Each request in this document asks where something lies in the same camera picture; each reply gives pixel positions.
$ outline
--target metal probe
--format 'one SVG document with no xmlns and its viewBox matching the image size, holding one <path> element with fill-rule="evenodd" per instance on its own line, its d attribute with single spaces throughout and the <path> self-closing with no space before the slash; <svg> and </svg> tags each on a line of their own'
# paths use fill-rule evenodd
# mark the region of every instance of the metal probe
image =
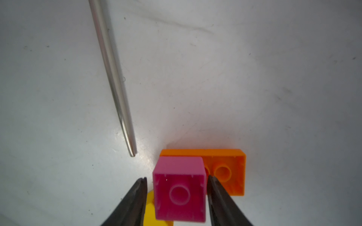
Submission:
<svg viewBox="0 0 362 226">
<path fill-rule="evenodd" d="M 133 131 L 131 115 L 126 99 L 124 84 L 122 84 L 114 58 L 111 41 L 108 34 L 108 28 L 104 19 L 100 0 L 89 0 L 90 10 L 92 11 L 94 26 L 96 27 L 99 46 L 101 48 L 104 66 L 111 86 L 115 107 L 121 122 L 123 135 L 125 136 L 128 151 L 131 157 L 137 153 L 136 140 Z"/>
</svg>

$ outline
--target gray surface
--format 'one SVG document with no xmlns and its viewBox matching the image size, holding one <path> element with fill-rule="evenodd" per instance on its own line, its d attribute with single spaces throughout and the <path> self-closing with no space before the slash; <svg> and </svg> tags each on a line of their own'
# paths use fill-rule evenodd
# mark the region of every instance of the gray surface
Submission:
<svg viewBox="0 0 362 226">
<path fill-rule="evenodd" d="M 242 149 L 255 226 L 361 225 L 360 1 L 108 7 L 135 158 L 88 2 L 0 3 L 2 225 L 99 225 L 166 147 Z"/>
</svg>

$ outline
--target orange lego brick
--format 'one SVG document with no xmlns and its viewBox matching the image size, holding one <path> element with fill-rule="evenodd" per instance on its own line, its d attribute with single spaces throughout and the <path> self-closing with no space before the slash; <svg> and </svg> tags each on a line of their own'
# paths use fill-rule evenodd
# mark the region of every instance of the orange lego brick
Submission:
<svg viewBox="0 0 362 226">
<path fill-rule="evenodd" d="M 247 157 L 240 149 L 164 149 L 160 156 L 200 156 L 207 177 L 215 176 L 229 195 L 244 195 Z"/>
</svg>

